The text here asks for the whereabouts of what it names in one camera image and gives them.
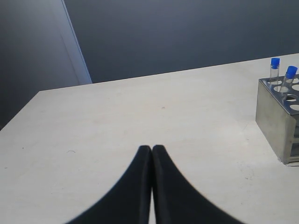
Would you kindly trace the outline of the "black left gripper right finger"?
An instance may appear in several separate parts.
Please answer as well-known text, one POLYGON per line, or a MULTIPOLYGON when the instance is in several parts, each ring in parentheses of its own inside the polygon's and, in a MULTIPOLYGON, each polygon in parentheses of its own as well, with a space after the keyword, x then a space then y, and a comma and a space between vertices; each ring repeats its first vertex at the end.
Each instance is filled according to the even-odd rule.
POLYGON ((181 174, 163 145, 155 145, 153 198, 157 224, 239 224, 202 196, 181 174))

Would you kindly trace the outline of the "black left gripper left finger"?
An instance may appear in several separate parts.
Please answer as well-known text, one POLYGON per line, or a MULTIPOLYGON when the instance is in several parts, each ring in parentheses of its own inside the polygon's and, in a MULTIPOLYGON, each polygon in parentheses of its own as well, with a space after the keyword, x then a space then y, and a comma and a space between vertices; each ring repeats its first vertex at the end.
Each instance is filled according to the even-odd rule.
POLYGON ((118 182, 70 224, 147 224, 153 181, 152 151, 140 146, 118 182))

